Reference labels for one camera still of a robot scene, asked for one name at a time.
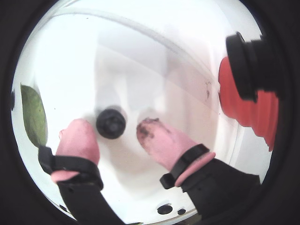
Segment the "black border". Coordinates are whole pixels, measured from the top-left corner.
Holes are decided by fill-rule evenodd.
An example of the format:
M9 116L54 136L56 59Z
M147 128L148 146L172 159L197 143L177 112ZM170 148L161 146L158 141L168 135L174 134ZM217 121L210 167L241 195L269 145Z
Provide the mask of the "black border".
M17 60L37 21L56 0L0 2L0 223L77 224L56 209L26 171L13 137L10 92ZM296 0L242 0L287 62L284 101L280 102L278 134L259 198L248 203L238 224L291 224L300 201L300 15ZM220 224L212 218L198 224Z

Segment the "black rubber stopper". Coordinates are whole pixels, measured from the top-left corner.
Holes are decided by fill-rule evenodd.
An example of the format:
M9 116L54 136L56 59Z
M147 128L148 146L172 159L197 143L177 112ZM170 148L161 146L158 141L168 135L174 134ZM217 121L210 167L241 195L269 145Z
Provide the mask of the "black rubber stopper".
M165 215L165 214L172 212L172 210L173 210L173 208L171 205L163 205L157 209L157 212L160 215Z
M257 101L257 91L273 91L282 97L283 70L265 37L245 42L237 32L226 38L226 48L236 88L243 100Z
M185 214L186 213L186 210L185 209L181 209L181 210L178 210L177 211L177 214L178 215L183 215L183 214Z
M101 136L116 139L124 133L126 120L118 110L105 109L99 114L96 127Z

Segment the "green leaf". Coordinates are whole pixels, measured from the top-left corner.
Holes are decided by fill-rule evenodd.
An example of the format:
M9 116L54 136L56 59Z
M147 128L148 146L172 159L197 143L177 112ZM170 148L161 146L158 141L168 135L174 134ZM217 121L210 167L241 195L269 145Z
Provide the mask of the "green leaf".
M31 87L21 85L24 126L29 140L36 146L46 145L47 122L40 95Z

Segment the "white surface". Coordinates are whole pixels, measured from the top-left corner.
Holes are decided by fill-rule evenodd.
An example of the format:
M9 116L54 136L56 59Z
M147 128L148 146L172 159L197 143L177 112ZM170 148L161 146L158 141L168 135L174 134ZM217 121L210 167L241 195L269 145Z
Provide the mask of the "white surface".
M241 33L245 41L260 39L262 34L249 10L237 0L214 0L223 11L234 31Z
M245 128L243 142L234 167L246 173L257 174L261 182L268 171L272 152L265 140L257 137L249 127Z
M82 8L81 15L72 14ZM142 26L135 31L128 27L131 23L124 26L102 19L100 11ZM161 187L158 180L166 170L140 147L135 128L147 116L159 117L207 145L224 162L242 164L244 158L239 154L233 160L233 150L240 150L235 143L238 124L223 115L218 92L207 80L208 75L216 79L221 59L226 56L225 37L235 32L218 4L211 0L86 0L51 13L56 16L48 23L41 22L28 40L13 83L15 137L35 183L53 202L65 206L57 186L38 163L37 148L26 136L21 83L41 94L48 122L47 145L54 153L58 132L71 120L84 117L95 124L99 111L111 105L122 107L127 118L124 135L113 141L99 136L98 143L99 169L105 184L102 193L124 222L166 221L177 217L177 210L183 207L192 215L194 206L187 194L179 188ZM191 58L182 60L177 51L143 35L141 27ZM189 59L195 60L198 70ZM157 208L166 203L172 204L173 212L157 214Z

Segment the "dark stain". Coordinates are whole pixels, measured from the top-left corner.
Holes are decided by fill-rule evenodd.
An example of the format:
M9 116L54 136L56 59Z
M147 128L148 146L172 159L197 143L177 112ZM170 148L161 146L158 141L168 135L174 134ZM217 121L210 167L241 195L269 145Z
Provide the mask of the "dark stain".
M145 136L148 136L148 134L149 134L149 131L145 127L142 127L142 126L139 127L139 132Z
M154 134L150 132L146 127L144 127L142 124L139 124L137 126L137 131L142 134L142 139L146 139L147 137L149 138L154 138Z
M143 124L151 124L151 123L154 123L154 122L158 122L158 120L156 119L150 119L149 117L147 117L146 119L144 119L141 123Z
M148 124L149 124L149 123L156 123L156 124L158 124L161 128L165 129L167 133L169 133L169 134L171 133L171 131L170 131L169 129L167 129L167 128L164 126L164 124L159 120L159 118L156 118L156 119L149 119L149 118L147 118L146 120L147 120L147 123L148 123Z
M15 107L15 90L11 93L10 109L13 111Z
M207 95L206 100L207 100L209 98L209 96L210 96L210 91L208 90L209 89L208 85L210 85L211 82L208 81L208 82L205 82L205 84L206 84L206 95Z

